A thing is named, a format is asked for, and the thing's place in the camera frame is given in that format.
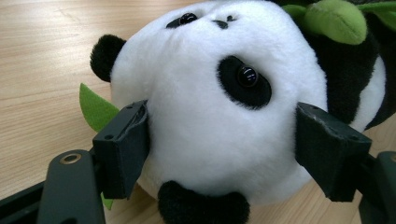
black plastic part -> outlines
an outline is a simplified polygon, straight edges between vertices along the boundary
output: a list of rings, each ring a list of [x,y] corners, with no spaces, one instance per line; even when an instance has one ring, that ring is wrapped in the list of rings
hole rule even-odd
[[[366,160],[361,163],[359,170],[356,173],[356,188],[364,195],[365,201],[372,204],[379,210],[384,211],[385,205],[382,202],[379,194],[378,183],[375,180],[374,168],[376,163],[376,158],[371,155],[367,155]]]
[[[376,195],[370,194],[369,190],[362,192],[361,223],[396,223],[396,152],[381,152],[371,172],[377,187]]]
[[[37,223],[106,223],[90,152],[71,150],[51,161]]]
[[[125,106],[93,138],[95,159],[104,165],[103,193],[106,198],[124,199],[131,195],[149,154],[147,101]]]
[[[296,160],[333,202],[352,202],[371,140],[324,110],[297,106]]]
[[[0,223],[35,223],[44,182],[0,201]]]

stuffed panda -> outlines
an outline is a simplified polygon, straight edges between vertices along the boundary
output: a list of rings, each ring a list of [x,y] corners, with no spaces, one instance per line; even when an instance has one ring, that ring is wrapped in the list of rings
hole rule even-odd
[[[302,33],[272,2],[211,1],[127,41],[102,36],[91,67],[118,108],[148,100],[138,184],[164,221],[246,223],[250,204],[288,199],[311,178],[294,158],[299,102],[360,132],[394,113],[395,69],[380,52],[370,34],[349,46]]]

black eye patch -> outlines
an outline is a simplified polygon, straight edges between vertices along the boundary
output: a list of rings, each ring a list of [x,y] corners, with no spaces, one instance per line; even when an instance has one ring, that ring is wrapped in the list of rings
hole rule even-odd
[[[271,100],[272,90],[268,80],[234,56],[220,61],[218,79],[233,102],[249,109],[260,109]]]
[[[177,18],[177,19],[169,22],[166,25],[166,29],[176,29],[177,27],[179,27],[181,25],[185,25],[185,24],[188,24],[188,23],[196,21],[196,20],[198,20],[197,16],[195,16],[195,14],[189,12],[189,13],[184,14],[180,18]]]

wooden surface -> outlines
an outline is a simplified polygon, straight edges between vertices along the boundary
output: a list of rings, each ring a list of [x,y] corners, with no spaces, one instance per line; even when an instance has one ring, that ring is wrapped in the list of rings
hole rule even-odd
[[[95,132],[81,115],[84,82],[109,99],[109,85],[89,67],[103,34],[128,38],[163,13],[198,1],[0,2],[0,199],[43,181],[50,160],[89,149]],[[367,132],[374,155],[396,148],[396,117]],[[249,223],[360,223],[357,205],[330,203],[311,182],[290,200],[252,207]],[[116,201],[108,223],[162,223],[155,200],[136,187]]]

metal screw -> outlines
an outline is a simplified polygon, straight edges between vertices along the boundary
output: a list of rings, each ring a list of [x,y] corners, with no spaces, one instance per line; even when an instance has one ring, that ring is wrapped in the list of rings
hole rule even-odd
[[[60,163],[64,165],[68,165],[71,163],[75,163],[76,161],[79,161],[81,159],[81,154],[78,153],[70,153],[68,155],[65,155],[64,157],[61,158]]]

